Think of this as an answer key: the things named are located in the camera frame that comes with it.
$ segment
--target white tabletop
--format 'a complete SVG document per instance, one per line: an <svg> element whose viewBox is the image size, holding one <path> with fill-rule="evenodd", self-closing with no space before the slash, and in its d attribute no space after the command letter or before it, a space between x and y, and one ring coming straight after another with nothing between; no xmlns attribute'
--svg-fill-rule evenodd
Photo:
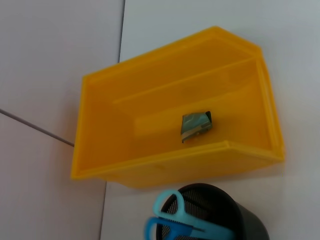
<svg viewBox="0 0 320 240"><path fill-rule="evenodd" d="M82 76L116 64L123 0L2 0L0 109L74 143Z"/></svg>
<svg viewBox="0 0 320 240"><path fill-rule="evenodd" d="M74 148L0 114L0 239L98 240L105 182L70 179Z"/></svg>
<svg viewBox="0 0 320 240"><path fill-rule="evenodd" d="M120 60L214 25L262 47L286 163L206 182L255 213L270 239L319 239L320 2L127 0ZM108 183L101 239L143 239L144 223L159 192Z"/></svg>

